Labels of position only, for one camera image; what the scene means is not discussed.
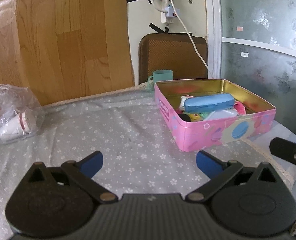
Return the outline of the yellow cartoon tissue pack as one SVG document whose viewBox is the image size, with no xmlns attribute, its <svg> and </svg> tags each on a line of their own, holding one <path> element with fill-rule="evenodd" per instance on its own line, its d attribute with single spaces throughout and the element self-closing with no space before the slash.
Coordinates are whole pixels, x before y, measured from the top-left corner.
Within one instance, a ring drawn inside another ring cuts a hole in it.
<svg viewBox="0 0 296 240">
<path fill-rule="evenodd" d="M 189 116 L 191 122 L 203 121 L 204 120 L 201 113 L 190 113 L 188 116 Z"/>
</svg>

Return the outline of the blue glasses case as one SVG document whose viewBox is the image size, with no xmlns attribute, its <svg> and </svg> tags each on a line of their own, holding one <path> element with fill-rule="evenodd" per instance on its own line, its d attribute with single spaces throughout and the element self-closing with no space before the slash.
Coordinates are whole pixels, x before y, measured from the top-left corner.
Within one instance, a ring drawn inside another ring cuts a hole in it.
<svg viewBox="0 0 296 240">
<path fill-rule="evenodd" d="M 185 112 L 202 113 L 229 109 L 234 104 L 234 97 L 229 93 L 223 93 L 187 98 L 183 106 Z"/>
</svg>

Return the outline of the white birthday card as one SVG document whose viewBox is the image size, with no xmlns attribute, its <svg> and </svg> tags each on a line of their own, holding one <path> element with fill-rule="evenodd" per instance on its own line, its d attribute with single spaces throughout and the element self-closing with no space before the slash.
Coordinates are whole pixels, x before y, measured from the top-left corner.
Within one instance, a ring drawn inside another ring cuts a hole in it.
<svg viewBox="0 0 296 240">
<path fill-rule="evenodd" d="M 232 118 L 237 115 L 238 115 L 238 112 L 235 108 L 213 111 L 205 118 L 205 121 Z"/>
</svg>

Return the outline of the black object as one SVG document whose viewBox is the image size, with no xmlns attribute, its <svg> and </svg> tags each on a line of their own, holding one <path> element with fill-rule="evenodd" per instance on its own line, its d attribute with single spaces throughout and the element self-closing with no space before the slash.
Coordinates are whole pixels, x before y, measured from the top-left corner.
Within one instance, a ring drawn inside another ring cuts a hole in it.
<svg viewBox="0 0 296 240">
<path fill-rule="evenodd" d="M 191 122 L 191 118 L 190 118 L 190 116 L 187 115 L 187 114 L 184 114 L 184 113 L 179 114 L 179 117 L 180 117 L 183 121 L 185 121 L 185 122 Z"/>
</svg>

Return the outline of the pink tin box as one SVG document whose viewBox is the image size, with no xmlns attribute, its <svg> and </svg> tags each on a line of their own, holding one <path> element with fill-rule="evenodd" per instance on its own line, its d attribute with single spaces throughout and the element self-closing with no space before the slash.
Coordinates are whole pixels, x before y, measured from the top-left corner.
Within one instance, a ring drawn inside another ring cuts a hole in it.
<svg viewBox="0 0 296 240">
<path fill-rule="evenodd" d="M 247 114 L 225 119 L 186 122 L 179 115 L 182 96 L 229 93 L 241 102 Z M 187 79 L 155 83 L 155 101 L 171 134 L 184 152 L 198 151 L 271 129 L 276 108 L 249 90 L 225 79 Z"/>
</svg>

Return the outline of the white tube in bag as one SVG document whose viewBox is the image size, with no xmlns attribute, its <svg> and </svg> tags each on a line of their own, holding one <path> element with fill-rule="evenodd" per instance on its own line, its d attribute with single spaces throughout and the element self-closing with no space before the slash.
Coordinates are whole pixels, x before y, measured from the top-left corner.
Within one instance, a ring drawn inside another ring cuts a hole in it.
<svg viewBox="0 0 296 240">
<path fill-rule="evenodd" d="M 37 130 L 36 121 L 37 116 L 30 109 L 16 113 L 0 126 L 0 140 L 8 142 L 30 135 Z"/>
</svg>

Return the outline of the clear plastic bag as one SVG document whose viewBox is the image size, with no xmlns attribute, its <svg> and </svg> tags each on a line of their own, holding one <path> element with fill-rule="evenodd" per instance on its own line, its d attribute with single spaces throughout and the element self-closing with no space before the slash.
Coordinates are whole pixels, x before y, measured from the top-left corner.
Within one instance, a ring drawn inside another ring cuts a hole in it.
<svg viewBox="0 0 296 240">
<path fill-rule="evenodd" d="M 37 130 L 30 135 L 12 141 L 2 142 L 0 140 L 0 144 L 8 144 L 36 135 L 45 119 L 45 112 L 40 102 L 29 88 L 0 84 L 0 126 L 14 117 L 16 113 L 24 112 L 27 109 L 32 110 L 37 116 Z"/>
</svg>

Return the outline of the teal plastic cup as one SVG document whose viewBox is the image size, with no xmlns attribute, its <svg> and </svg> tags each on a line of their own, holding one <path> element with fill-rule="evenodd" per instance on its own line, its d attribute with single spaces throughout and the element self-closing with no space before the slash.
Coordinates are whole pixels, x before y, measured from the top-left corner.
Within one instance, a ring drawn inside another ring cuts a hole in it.
<svg viewBox="0 0 296 240">
<path fill-rule="evenodd" d="M 173 71 L 169 69 L 155 70 L 147 79 L 147 90 L 154 91 L 155 83 L 158 81 L 173 80 Z"/>
</svg>

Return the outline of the frosted glass door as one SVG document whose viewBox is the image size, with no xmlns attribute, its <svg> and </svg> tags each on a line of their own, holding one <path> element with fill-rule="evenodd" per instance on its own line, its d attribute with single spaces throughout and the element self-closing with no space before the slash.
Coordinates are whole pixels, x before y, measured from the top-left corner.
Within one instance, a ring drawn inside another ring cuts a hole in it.
<svg viewBox="0 0 296 240">
<path fill-rule="evenodd" d="M 296 134 L 296 0 L 207 0 L 214 74 L 256 93 Z"/>
</svg>

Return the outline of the wooden panel board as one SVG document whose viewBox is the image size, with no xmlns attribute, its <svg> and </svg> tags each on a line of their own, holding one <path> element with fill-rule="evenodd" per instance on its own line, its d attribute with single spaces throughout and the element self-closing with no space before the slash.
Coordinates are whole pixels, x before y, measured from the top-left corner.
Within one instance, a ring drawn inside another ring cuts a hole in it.
<svg viewBox="0 0 296 240">
<path fill-rule="evenodd" d="M 0 0 L 0 84 L 42 105 L 132 87 L 126 0 Z"/>
</svg>

